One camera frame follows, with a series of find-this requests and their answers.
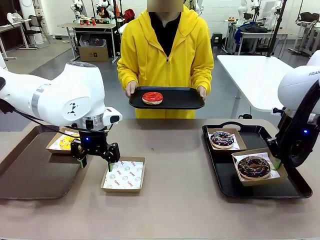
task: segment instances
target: person's right hand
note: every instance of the person's right hand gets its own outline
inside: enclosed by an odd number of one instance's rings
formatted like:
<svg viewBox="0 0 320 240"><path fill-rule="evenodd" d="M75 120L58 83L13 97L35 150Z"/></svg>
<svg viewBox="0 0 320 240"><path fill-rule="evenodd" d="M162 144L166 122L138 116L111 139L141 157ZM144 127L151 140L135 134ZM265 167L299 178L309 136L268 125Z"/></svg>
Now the person's right hand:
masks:
<svg viewBox="0 0 320 240"><path fill-rule="evenodd" d="M125 95L130 98L131 94L135 93L138 83L136 81L130 81L125 88Z"/></svg>

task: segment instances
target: black shirt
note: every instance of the black shirt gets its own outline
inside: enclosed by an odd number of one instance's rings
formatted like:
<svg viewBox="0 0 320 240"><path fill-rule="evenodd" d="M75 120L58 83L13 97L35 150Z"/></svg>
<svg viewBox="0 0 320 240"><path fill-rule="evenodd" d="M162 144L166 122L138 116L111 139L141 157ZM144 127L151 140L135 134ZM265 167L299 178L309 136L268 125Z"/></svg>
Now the black shirt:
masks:
<svg viewBox="0 0 320 240"><path fill-rule="evenodd" d="M165 27L155 12L149 12L149 16L156 38L166 56L169 57L180 23L181 13L175 20L169 21Z"/></svg>

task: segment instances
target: yellow hoodie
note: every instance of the yellow hoodie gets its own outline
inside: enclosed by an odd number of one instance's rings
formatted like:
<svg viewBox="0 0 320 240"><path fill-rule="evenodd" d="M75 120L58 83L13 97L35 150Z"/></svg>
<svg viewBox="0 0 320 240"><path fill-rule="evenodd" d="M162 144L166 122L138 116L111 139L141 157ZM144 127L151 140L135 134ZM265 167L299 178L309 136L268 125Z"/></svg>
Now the yellow hoodie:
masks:
<svg viewBox="0 0 320 240"><path fill-rule="evenodd" d="M125 28L118 61L119 80L125 89L129 82L138 86L203 86L211 91L214 59L208 26L193 10L184 6L170 56L167 57L144 11ZM143 119L193 119L195 110L136 109Z"/></svg>

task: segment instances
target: stool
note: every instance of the stool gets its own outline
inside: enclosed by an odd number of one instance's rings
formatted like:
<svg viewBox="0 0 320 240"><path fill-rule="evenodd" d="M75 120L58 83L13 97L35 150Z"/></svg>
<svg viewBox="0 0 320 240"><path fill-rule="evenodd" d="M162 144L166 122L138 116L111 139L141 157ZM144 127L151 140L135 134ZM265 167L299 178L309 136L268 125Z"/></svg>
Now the stool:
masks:
<svg viewBox="0 0 320 240"><path fill-rule="evenodd" d="M222 33L221 32L214 32L211 38L211 48L218 47L221 49L222 47Z"/></svg>

